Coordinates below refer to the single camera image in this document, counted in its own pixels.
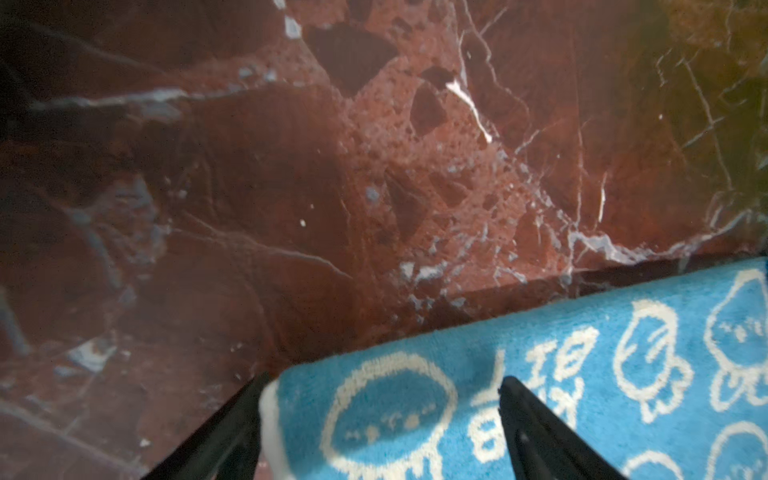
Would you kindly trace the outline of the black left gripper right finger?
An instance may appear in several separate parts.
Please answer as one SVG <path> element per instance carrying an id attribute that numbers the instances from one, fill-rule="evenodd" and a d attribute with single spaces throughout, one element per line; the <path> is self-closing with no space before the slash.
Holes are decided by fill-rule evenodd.
<path id="1" fill-rule="evenodd" d="M 623 477 L 516 377 L 501 383 L 499 415 L 517 479 Z"/>

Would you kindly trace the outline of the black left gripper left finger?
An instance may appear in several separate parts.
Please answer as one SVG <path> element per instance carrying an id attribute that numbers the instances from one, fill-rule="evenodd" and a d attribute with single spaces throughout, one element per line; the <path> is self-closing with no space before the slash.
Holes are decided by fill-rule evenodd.
<path id="1" fill-rule="evenodd" d="M 267 374 L 251 379 L 143 478 L 254 479 L 262 446 L 259 400 L 269 382 Z"/>

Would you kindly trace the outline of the blue bunny towel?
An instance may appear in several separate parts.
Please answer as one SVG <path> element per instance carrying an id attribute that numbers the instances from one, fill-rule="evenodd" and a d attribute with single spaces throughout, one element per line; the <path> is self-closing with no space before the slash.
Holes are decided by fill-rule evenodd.
<path id="1" fill-rule="evenodd" d="M 260 399 L 277 479 L 510 479 L 507 376 L 631 479 L 767 475 L 767 262 L 300 365 Z"/>

